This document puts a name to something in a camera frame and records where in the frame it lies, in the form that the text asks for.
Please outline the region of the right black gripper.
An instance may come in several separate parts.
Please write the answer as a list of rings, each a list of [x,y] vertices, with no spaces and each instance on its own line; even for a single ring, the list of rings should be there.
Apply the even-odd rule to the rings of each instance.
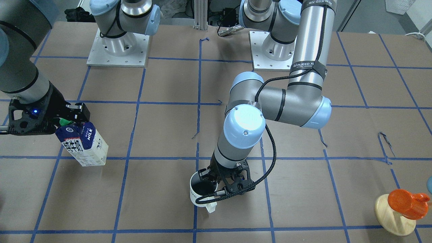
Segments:
[[[85,103],[71,105],[50,83],[47,94],[34,103],[24,104],[17,98],[12,98],[9,104],[7,134],[54,134],[60,127],[61,118],[74,123],[87,123],[90,121],[90,111]]]

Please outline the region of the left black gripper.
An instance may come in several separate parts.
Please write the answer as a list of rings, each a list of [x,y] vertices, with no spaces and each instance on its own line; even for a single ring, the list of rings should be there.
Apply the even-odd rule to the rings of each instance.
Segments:
[[[235,165],[235,168],[227,168],[217,161],[210,161],[206,169],[198,170],[200,181],[218,184],[216,192],[208,195],[230,198],[255,189],[247,161],[236,162]]]

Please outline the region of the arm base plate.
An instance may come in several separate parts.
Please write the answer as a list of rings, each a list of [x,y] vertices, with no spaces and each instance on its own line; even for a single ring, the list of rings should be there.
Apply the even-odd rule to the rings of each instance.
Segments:
[[[296,39],[281,44],[272,39],[270,32],[250,31],[249,40],[255,71],[290,71]]]
[[[88,55],[88,66],[145,68],[151,36],[128,32],[119,38],[96,36]]]

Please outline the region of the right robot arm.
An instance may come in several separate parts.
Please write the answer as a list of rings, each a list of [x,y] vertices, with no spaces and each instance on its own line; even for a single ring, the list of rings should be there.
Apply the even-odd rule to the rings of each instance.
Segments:
[[[151,0],[91,0],[95,23],[58,21],[53,0],[1,1],[1,93],[10,98],[1,136],[54,134],[61,120],[89,122],[43,74],[42,55],[81,57],[88,66],[145,67],[161,10]]]

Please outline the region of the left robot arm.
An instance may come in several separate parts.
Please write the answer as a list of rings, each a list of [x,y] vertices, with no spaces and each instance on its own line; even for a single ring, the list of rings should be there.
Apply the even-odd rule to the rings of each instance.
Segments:
[[[336,0],[242,1],[239,23],[269,32],[280,45],[294,45],[293,61],[289,76],[266,82],[251,71],[236,76],[210,165],[199,170],[198,181],[191,183],[197,204],[242,195],[270,174],[276,145],[266,120],[311,129],[321,129],[329,121],[331,101],[322,96],[322,86],[336,12]],[[246,158],[265,130],[273,159],[268,171],[253,181]]]

